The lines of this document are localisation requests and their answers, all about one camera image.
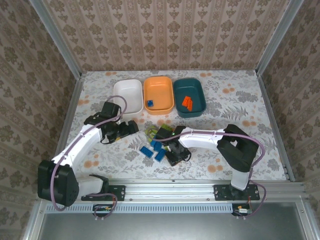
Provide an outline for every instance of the floral tablecloth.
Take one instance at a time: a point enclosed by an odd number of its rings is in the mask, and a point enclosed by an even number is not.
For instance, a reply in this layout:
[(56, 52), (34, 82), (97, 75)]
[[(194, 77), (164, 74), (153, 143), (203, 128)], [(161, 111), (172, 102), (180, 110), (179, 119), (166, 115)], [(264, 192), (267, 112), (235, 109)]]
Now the floral tablecloth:
[(121, 80), (144, 81), (152, 76), (168, 76), (175, 81), (197, 78), (201, 81), (206, 110), (200, 117), (181, 118), (176, 108), (170, 114), (153, 116), (143, 110), (134, 119), (140, 131), (111, 145), (96, 144), (79, 165), (77, 174), (94, 173), (116, 179), (196, 179), (230, 180), (231, 167), (219, 151), (190, 148), (192, 157), (171, 167), (167, 159), (157, 162), (139, 149), (150, 147), (144, 130), (163, 123), (172, 127), (185, 125), (194, 129), (223, 129), (235, 124), (258, 139), (266, 154), (254, 167), (252, 179), (286, 180), (273, 131), (265, 108), (256, 74), (253, 70), (163, 70), (163, 71), (95, 71), (86, 74), (78, 101), (68, 143), (79, 133), (85, 119), (101, 111), (113, 94), (114, 84)]

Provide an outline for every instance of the orange block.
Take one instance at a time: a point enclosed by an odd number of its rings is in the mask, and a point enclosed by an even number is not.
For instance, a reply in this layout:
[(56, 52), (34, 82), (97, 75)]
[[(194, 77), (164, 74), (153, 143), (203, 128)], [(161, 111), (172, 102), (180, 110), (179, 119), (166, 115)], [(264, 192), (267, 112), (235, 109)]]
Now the orange block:
[(183, 102), (182, 102), (182, 106), (188, 107), (188, 102), (189, 102), (189, 100), (191, 100), (191, 97), (185, 96), (185, 98), (184, 98), (184, 100), (183, 100)]
[(192, 111), (192, 100), (190, 99), (189, 100), (189, 102), (188, 102), (188, 107), (187, 107), (187, 109), (189, 110), (189, 112), (191, 112)]

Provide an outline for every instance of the patterned wall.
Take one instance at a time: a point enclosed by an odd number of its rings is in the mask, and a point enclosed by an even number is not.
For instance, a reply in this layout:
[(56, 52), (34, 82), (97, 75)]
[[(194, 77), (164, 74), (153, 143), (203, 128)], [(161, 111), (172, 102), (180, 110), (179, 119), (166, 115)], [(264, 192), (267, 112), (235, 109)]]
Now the patterned wall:
[(320, 1), (305, 0), (263, 73), (295, 177), (320, 223)]
[(0, 1), (0, 239), (19, 239), (75, 79), (27, 0)]
[(83, 71), (254, 69), (288, 0), (44, 0)]

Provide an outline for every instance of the blue block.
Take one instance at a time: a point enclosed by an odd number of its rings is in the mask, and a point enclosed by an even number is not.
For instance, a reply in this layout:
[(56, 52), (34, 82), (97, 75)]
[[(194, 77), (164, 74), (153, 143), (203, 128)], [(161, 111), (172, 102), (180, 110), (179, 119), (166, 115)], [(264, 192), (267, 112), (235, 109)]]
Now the blue block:
[(155, 160), (157, 160), (159, 163), (162, 161), (162, 159), (164, 159), (165, 157), (165, 154), (166, 154), (166, 150), (164, 149), (161, 149), (158, 154), (155, 156)]
[(147, 103), (148, 107), (153, 107), (154, 106), (154, 101), (152, 101), (152, 100), (149, 100), (146, 103)]
[(156, 143), (156, 141), (155, 141), (155, 140), (152, 140), (152, 141), (150, 142), (151, 147), (155, 147), (155, 143)]
[(151, 158), (152, 155), (154, 154), (151, 150), (149, 150), (148, 148), (146, 148), (145, 146), (143, 146), (140, 149), (140, 152), (142, 152), (144, 155), (146, 155), (148, 158)]
[(162, 148), (162, 143), (159, 141), (156, 141), (153, 146), (153, 150), (155, 150), (156, 152), (160, 152), (161, 148)]

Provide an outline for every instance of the white bowl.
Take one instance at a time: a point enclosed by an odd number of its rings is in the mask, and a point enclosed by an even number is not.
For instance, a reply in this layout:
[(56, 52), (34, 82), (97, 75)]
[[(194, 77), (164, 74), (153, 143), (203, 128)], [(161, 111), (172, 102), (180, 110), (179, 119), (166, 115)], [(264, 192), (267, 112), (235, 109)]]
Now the white bowl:
[[(142, 83), (139, 80), (129, 79), (118, 81), (113, 86), (113, 95), (120, 95), (124, 97), (127, 102), (127, 108), (125, 113), (122, 115), (122, 119), (127, 121), (140, 117), (144, 109), (144, 98)], [(115, 97), (113, 102), (118, 104), (122, 111), (125, 109), (125, 103), (121, 98)]]

